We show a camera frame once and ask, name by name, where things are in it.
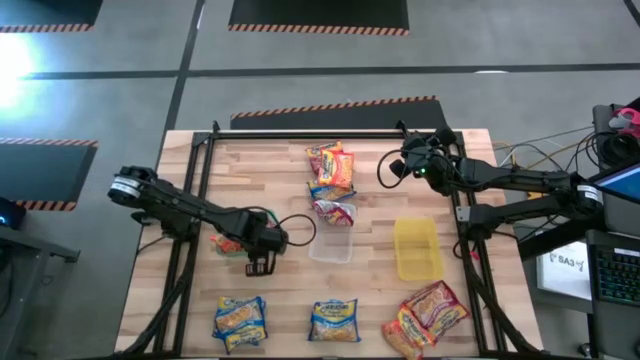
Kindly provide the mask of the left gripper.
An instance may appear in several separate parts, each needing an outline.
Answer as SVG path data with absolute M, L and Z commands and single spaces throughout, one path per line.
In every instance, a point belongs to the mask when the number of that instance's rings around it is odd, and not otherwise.
M 276 226 L 270 226 L 269 214 L 265 212 L 241 212 L 236 231 L 236 241 L 248 252 L 267 251 L 264 256 L 264 274 L 272 275 L 277 254 L 282 255 L 286 251 L 288 233 Z M 245 266 L 246 276 L 260 276 L 261 256 L 250 253 L 248 258 L 249 263 Z

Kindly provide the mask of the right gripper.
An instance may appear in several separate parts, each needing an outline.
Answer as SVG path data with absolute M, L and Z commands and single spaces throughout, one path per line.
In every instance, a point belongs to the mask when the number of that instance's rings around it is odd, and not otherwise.
M 403 142 L 404 161 L 394 160 L 390 164 L 392 173 L 398 179 L 404 179 L 408 174 L 423 178 L 432 190 L 451 195 L 462 188 L 461 175 L 447 154 L 456 140 L 449 127 L 440 127 L 431 135 L 418 131 L 407 133 Z

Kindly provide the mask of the orange chicken noodle pack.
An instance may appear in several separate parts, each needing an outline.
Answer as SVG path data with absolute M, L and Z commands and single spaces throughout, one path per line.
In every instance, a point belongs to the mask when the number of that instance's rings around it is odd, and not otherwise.
M 342 188 L 352 185 L 354 154 L 337 150 L 321 152 L 318 183 Z
M 386 342 L 406 360 L 423 360 L 422 350 L 405 335 L 397 320 L 384 323 L 381 326 L 381 332 Z
M 434 337 L 419 322 L 416 316 L 406 306 L 401 306 L 397 313 L 397 320 L 405 335 L 418 347 L 434 346 Z

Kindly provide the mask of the clear plastic container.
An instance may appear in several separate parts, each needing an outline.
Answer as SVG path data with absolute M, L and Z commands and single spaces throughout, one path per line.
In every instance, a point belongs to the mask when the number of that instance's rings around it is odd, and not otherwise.
M 352 258 L 351 229 L 354 224 L 351 227 L 333 226 L 318 216 L 316 225 L 317 234 L 310 245 L 309 257 L 319 262 L 348 263 Z

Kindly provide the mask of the black mat with hazard stripe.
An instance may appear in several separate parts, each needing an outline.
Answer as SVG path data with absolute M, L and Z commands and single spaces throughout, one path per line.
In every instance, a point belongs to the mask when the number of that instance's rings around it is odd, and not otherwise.
M 98 148 L 96 140 L 0 138 L 0 197 L 30 211 L 70 212 Z
M 104 0 L 0 0 L 0 33 L 93 29 Z
M 233 32 L 407 36 L 407 0 L 234 0 Z
M 435 96 L 412 96 L 238 112 L 231 115 L 230 126 L 233 130 L 393 129 L 398 121 L 417 129 L 446 124 Z

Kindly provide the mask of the yellow translucent plastic container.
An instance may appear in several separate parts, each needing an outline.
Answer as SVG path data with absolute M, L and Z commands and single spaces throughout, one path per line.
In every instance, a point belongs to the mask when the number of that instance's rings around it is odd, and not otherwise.
M 394 225 L 398 277 L 404 281 L 436 281 L 443 276 L 439 237 L 433 218 L 400 217 Z

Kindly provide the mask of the white paper sign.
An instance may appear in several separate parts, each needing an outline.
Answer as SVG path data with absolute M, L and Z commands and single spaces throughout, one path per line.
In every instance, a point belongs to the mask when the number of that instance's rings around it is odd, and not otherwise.
M 591 300 L 587 246 L 577 241 L 536 259 L 537 288 L 582 300 Z

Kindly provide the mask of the black equipment cart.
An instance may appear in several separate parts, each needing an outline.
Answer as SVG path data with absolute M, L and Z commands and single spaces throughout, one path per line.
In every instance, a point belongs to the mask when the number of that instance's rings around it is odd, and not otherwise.
M 617 104 L 596 105 L 592 110 L 594 129 L 597 132 L 609 130 L 609 120 L 618 108 L 620 108 L 620 105 Z M 604 221 L 608 230 L 626 235 L 640 236 L 640 225 L 631 223 L 631 216 L 636 213 L 640 214 L 640 205 L 611 195 L 604 196 L 604 204 Z M 581 313 L 583 320 L 577 323 L 577 330 L 586 331 L 588 319 L 592 315 L 591 301 L 540 288 L 538 274 L 542 273 L 541 256 L 524 261 L 523 265 L 534 307 L 540 305 L 555 307 L 565 312 Z

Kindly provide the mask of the laptop with blue screen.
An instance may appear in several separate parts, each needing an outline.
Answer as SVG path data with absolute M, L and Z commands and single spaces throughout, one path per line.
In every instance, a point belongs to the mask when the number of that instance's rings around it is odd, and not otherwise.
M 605 170 L 588 182 L 605 194 L 640 205 L 640 160 Z

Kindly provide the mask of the dark grey desk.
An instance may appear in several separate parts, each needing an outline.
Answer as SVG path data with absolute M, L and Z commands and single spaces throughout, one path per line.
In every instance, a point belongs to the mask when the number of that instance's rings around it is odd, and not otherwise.
M 53 256 L 74 263 L 80 251 L 0 226 L 0 360 L 12 360 L 27 312 Z

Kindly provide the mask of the black backlit keyboard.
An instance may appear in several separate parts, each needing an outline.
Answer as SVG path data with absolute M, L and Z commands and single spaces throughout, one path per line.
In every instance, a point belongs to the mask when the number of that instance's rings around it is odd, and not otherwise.
M 640 239 L 589 230 L 586 244 L 593 298 L 640 307 Z

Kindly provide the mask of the black device with blue light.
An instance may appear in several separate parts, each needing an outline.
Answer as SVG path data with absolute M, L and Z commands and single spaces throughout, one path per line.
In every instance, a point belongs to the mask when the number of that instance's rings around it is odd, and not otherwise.
M 25 215 L 26 210 L 23 207 L 0 197 L 0 227 L 19 230 Z

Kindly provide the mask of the black aluminium rig frame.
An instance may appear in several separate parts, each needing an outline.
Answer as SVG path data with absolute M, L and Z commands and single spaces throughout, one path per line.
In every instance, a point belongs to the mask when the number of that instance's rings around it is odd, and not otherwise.
M 357 209 L 352 258 L 346 264 L 309 257 L 318 216 L 306 183 L 312 170 L 306 148 L 340 140 L 355 157 Z M 459 231 L 457 209 L 478 201 L 504 202 L 499 190 L 443 197 L 423 180 L 407 179 L 394 189 L 384 154 L 401 146 L 398 130 L 172 131 L 163 144 L 158 177 L 221 207 L 258 207 L 269 223 L 288 233 L 272 275 L 247 277 L 247 252 L 216 229 L 195 220 L 174 238 L 157 224 L 146 228 L 146 250 L 136 257 L 115 358 L 351 360 L 392 358 L 381 326 L 400 303 L 422 287 L 398 277 L 393 229 L 400 217 L 433 218 L 439 237 L 443 279 L 470 310 L 470 317 L 436 344 L 432 357 L 492 356 L 512 359 L 542 345 L 517 243 L 506 230 L 476 247 Z M 480 262 L 469 257 L 476 251 Z M 220 297 L 264 302 L 268 337 L 257 346 L 226 353 L 214 317 Z M 308 340 L 315 302 L 358 300 L 360 342 Z

